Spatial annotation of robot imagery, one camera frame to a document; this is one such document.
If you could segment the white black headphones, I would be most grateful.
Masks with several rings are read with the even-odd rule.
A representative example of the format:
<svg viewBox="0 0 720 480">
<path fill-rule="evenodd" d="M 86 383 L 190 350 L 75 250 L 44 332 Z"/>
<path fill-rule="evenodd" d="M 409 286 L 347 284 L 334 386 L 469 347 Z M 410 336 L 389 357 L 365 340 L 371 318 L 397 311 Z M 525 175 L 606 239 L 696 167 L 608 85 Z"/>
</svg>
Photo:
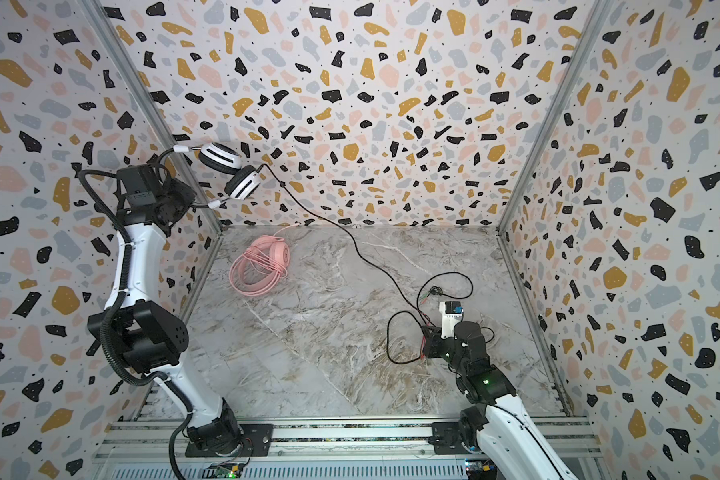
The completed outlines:
<svg viewBox="0 0 720 480">
<path fill-rule="evenodd" d="M 198 152 L 200 162 L 210 169 L 228 174 L 231 179 L 225 185 L 225 197 L 204 204 L 194 204 L 194 208 L 218 209 L 229 200 L 246 200 L 260 186 L 260 169 L 252 165 L 244 165 L 241 157 L 231 147 L 218 142 L 200 146 L 174 145 L 171 153 Z"/>
</svg>

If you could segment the pink headphones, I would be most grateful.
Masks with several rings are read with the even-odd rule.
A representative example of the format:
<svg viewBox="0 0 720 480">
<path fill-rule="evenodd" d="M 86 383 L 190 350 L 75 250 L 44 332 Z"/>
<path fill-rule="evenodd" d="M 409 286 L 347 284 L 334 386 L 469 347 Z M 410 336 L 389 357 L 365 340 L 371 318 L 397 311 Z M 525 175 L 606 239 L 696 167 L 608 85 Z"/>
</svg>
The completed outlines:
<svg viewBox="0 0 720 480">
<path fill-rule="evenodd" d="M 263 235 L 233 261 L 228 274 L 230 285 L 243 296 L 263 296 L 287 276 L 290 262 L 285 239 Z"/>
</svg>

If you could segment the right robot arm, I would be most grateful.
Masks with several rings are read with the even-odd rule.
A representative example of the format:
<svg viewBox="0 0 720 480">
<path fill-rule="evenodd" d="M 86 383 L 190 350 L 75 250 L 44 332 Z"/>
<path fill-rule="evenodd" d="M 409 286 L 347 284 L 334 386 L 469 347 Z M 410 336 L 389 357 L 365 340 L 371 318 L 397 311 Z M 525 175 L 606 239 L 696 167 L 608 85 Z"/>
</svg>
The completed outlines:
<svg viewBox="0 0 720 480">
<path fill-rule="evenodd" d="M 424 331 L 423 355 L 442 359 L 471 403 L 459 417 L 465 449 L 486 455 L 506 479 L 574 479 L 528 414 L 515 387 L 487 353 L 481 327 L 461 321 Z"/>
</svg>

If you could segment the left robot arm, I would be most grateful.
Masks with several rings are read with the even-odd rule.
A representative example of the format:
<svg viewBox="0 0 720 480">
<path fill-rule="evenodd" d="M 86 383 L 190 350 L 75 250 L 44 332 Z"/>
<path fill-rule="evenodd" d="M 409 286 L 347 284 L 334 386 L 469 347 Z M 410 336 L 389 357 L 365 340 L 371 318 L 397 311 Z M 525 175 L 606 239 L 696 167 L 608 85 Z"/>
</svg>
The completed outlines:
<svg viewBox="0 0 720 480">
<path fill-rule="evenodd" d="M 132 165 L 108 175 L 118 197 L 110 208 L 89 182 L 97 173 L 85 169 L 77 177 L 112 222 L 118 259 L 112 293 L 102 312 L 89 317 L 89 332 L 121 380 L 156 383 L 180 409 L 183 421 L 169 441 L 186 437 L 187 456 L 266 456 L 272 425 L 238 422 L 190 358 L 185 322 L 158 300 L 161 251 L 172 227 L 193 207 L 194 190 L 162 164 Z"/>
</svg>

